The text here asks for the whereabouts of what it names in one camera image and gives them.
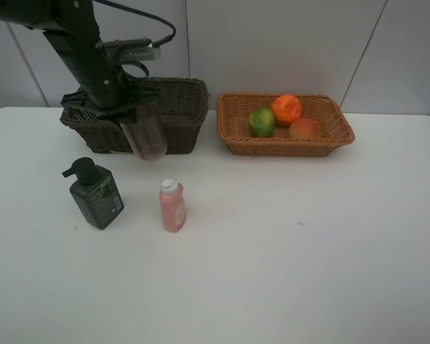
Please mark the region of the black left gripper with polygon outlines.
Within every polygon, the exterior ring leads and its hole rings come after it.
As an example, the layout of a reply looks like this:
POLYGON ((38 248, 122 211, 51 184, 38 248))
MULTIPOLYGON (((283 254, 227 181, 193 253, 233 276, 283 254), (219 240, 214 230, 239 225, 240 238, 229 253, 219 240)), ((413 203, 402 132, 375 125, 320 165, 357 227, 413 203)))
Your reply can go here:
POLYGON ((95 55, 93 62, 80 54, 62 57, 80 86, 77 92, 63 96, 65 110, 85 110, 101 119, 119 120, 138 105, 160 98, 158 88, 143 85, 149 76, 145 61, 114 62, 103 46, 95 49, 95 55))

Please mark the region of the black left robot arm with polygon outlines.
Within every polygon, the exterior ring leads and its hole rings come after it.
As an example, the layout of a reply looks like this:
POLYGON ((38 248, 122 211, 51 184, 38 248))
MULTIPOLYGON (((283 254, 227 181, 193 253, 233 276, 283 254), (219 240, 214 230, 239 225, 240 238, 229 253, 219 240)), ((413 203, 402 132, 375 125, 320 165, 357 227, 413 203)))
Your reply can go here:
POLYGON ((123 69, 132 65, 147 75, 143 61, 158 57, 158 45, 146 38, 103 42, 91 1, 0 1, 0 21, 43 32, 80 86, 62 98, 65 110, 129 122, 138 106, 161 96, 145 77, 123 69))

